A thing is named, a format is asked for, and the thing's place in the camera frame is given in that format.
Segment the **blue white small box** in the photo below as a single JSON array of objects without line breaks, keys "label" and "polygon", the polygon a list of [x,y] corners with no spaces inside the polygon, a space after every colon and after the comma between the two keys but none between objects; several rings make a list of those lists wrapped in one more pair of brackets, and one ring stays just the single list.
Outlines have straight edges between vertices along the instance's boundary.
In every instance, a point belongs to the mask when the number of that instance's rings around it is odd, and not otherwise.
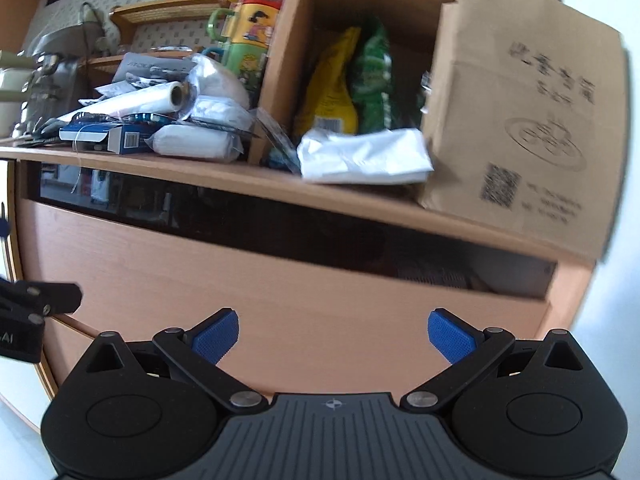
[{"label": "blue white small box", "polygon": [[70,142],[80,152],[131,155],[152,151],[149,140],[155,131],[155,128],[148,125],[78,122],[58,130],[58,137],[61,141]]}]

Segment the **white plastic bag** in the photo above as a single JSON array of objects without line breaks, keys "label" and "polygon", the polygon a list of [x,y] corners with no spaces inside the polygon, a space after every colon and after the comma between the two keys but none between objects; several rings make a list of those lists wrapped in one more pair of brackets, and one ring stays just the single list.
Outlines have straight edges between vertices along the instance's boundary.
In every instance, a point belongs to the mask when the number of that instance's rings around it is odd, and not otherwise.
[{"label": "white plastic bag", "polygon": [[311,129],[296,152],[302,177],[324,184],[422,183],[434,170],[423,134],[415,128],[358,136]]}]

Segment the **white wrapped packet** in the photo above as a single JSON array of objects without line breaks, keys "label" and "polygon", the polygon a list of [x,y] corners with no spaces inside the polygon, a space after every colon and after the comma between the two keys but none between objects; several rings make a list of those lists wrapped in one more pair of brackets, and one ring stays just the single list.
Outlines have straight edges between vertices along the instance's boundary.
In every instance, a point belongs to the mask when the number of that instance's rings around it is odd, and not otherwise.
[{"label": "white wrapped packet", "polygon": [[240,138],[231,132],[173,124],[163,126],[145,140],[162,156],[234,162],[243,154]]}]

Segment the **white tissue pack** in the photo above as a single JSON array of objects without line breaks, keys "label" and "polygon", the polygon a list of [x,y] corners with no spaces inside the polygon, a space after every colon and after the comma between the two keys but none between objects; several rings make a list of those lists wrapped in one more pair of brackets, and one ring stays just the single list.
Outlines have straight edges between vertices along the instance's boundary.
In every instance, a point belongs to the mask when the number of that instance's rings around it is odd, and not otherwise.
[{"label": "white tissue pack", "polygon": [[244,131],[253,128],[254,124],[254,117],[248,110],[235,100],[222,96],[198,96],[188,119]]}]

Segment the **brown cardboard box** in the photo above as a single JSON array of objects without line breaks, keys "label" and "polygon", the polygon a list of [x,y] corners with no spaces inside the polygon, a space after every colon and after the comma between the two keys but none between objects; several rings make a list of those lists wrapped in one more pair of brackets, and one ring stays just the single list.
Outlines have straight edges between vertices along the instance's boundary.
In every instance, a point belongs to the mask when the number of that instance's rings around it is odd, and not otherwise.
[{"label": "brown cardboard box", "polygon": [[620,33],[558,0],[456,0],[431,84],[419,203],[600,258],[628,141]]}]

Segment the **plastic wrap roll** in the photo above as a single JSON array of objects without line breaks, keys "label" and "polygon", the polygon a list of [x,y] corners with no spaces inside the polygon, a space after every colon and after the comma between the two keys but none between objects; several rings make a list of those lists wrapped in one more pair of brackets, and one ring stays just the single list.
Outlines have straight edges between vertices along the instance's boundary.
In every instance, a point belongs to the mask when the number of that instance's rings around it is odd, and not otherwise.
[{"label": "plastic wrap roll", "polygon": [[70,122],[78,113],[106,115],[114,118],[139,113],[178,113],[186,107],[190,93],[191,88],[186,82],[174,81],[167,84],[157,84],[81,107],[79,110],[58,116],[58,120]]}]

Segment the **green snack bag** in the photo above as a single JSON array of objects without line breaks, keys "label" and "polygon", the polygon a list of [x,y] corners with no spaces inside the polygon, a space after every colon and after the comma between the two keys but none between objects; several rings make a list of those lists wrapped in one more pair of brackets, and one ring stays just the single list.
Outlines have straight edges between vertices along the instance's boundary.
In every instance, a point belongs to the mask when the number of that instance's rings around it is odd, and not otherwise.
[{"label": "green snack bag", "polygon": [[379,20],[361,29],[349,75],[349,95],[358,116],[358,134],[396,125],[393,58],[387,30]]}]

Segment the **wooden shelf cabinet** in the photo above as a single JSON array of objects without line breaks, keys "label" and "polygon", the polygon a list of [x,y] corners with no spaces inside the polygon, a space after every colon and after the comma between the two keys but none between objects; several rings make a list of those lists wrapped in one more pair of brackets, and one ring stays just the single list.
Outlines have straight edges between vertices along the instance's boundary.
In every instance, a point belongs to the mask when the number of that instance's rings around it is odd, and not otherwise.
[{"label": "wooden shelf cabinet", "polygon": [[[267,64],[259,105],[285,128],[291,127],[302,97],[303,66],[311,47],[330,36],[331,29],[348,25],[359,13],[370,11],[380,18],[402,47],[404,63],[423,73],[431,61],[442,6],[456,0],[285,0],[276,39]],[[52,162],[121,174],[201,185],[204,188],[256,196],[267,200],[369,219],[415,231],[457,238],[508,252],[541,258],[556,265],[559,280],[589,280],[593,259],[530,235],[482,226],[454,218],[420,203],[419,190],[410,197],[373,191],[355,191],[344,186],[307,184],[298,177],[262,168],[267,154],[264,136],[250,144],[247,162],[182,162],[155,155],[107,155],[76,153],[71,148],[16,148],[2,146],[5,160]]]}]

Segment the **yellow snack bag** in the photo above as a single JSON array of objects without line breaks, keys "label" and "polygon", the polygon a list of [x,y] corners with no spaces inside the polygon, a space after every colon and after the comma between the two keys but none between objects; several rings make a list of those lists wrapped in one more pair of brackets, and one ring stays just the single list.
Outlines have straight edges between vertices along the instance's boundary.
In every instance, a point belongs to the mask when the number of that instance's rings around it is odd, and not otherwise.
[{"label": "yellow snack bag", "polygon": [[344,134],[358,131],[358,113],[347,88],[346,67],[359,36],[359,27],[349,27],[320,53],[294,120],[296,138],[313,128]]}]

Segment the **green cartoon mug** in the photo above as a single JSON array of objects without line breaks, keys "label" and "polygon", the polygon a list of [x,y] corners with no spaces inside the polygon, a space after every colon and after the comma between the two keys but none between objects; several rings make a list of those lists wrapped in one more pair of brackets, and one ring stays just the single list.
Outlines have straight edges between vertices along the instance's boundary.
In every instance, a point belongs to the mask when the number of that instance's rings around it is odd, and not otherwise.
[{"label": "green cartoon mug", "polygon": [[255,93],[262,83],[262,72],[267,61],[267,49],[252,44],[227,44],[222,47],[208,47],[202,55],[217,55],[221,64],[238,77],[244,88]]}]

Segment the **yellow cartoon mug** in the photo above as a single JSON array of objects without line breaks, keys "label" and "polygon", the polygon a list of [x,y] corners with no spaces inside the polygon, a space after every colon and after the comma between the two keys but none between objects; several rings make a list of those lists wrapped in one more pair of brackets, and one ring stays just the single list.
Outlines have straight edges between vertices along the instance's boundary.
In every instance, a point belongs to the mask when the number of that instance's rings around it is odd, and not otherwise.
[{"label": "yellow cartoon mug", "polygon": [[207,33],[214,41],[268,48],[280,11],[260,3],[219,8],[209,17]]}]

